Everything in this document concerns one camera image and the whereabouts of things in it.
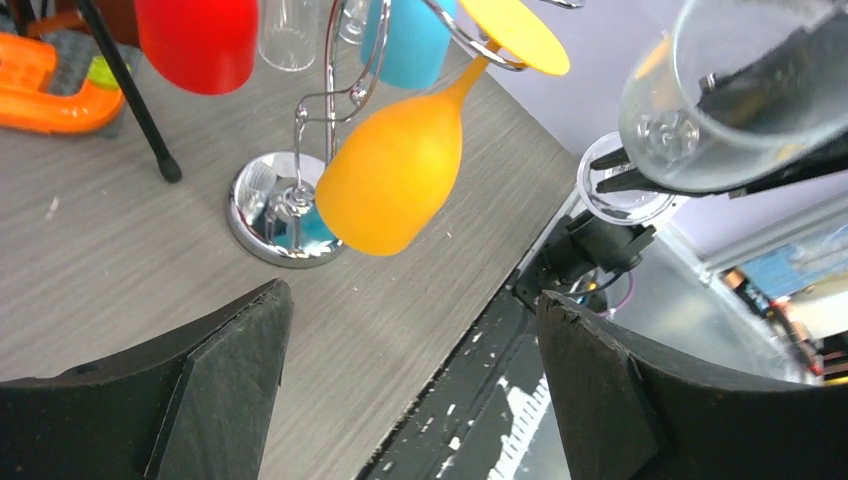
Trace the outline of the chrome wine glass rack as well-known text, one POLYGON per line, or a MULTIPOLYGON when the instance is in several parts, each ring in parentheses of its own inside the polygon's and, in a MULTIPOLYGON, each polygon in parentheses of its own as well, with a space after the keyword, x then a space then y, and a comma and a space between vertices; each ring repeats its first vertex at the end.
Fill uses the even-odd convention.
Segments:
MULTIPOLYGON (((318 93, 321 114, 311 114, 300 102, 294 114, 293 148, 259 156, 237 174, 229 193, 226 218, 233 237, 255 257, 272 265, 305 269, 335 259, 345 247, 325 225, 316 206, 316 186, 330 161, 350 134, 373 113, 407 98, 437 93, 450 86, 488 44, 464 31, 451 4, 422 1, 451 32, 451 41, 438 80, 429 88, 393 87, 380 80, 388 44, 392 1, 370 7, 362 49, 363 70, 347 88, 335 85, 336 40, 344 3, 331 8, 324 53, 324 88, 318 93)), ((493 63, 520 72, 517 59, 500 49, 493 63)))

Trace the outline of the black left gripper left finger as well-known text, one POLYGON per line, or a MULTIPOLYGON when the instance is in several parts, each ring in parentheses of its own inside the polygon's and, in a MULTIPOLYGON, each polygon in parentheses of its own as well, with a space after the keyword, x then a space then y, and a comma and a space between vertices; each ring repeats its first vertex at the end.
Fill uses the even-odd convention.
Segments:
POLYGON ((52 378, 1 385, 5 479, 255 479, 293 316, 271 280, 52 378))

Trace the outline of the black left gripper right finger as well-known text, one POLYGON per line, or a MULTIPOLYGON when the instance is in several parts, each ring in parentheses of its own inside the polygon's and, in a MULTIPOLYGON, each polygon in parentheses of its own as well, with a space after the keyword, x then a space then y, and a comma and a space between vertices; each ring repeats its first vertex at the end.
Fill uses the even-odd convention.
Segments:
POLYGON ((546 291, 538 341, 575 479, 843 479, 847 389, 726 368, 546 291))

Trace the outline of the blue wine glass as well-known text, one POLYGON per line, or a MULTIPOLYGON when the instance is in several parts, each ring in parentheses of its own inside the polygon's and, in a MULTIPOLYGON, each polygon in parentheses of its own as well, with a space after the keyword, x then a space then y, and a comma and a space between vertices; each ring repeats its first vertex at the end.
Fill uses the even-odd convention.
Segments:
POLYGON ((421 90, 439 78, 451 32, 420 0, 393 0, 380 80, 393 87, 421 90))

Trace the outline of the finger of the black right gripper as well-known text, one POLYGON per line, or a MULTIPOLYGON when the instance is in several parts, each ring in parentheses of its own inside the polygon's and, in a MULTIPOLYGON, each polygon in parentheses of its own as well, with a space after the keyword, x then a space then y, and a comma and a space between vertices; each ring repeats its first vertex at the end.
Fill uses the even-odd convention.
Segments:
POLYGON ((608 177, 596 184, 595 191, 600 194, 619 193, 625 191, 652 192, 668 195, 684 195, 686 193, 657 184, 644 177, 638 170, 614 171, 606 170, 608 177))
POLYGON ((629 76, 595 171, 843 171, 843 13, 683 13, 629 76))

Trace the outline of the yellow wine glass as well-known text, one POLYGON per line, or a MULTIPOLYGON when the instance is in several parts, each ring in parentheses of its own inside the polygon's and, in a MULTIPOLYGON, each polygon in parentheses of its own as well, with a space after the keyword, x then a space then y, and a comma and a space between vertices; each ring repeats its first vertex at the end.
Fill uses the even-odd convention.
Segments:
POLYGON ((570 60, 548 26, 520 1, 465 1, 463 9, 489 38, 448 87, 373 113, 350 134, 316 186, 327 228, 361 253, 405 249, 445 204, 463 150, 462 108, 493 56, 506 49, 517 69, 562 76, 570 60))

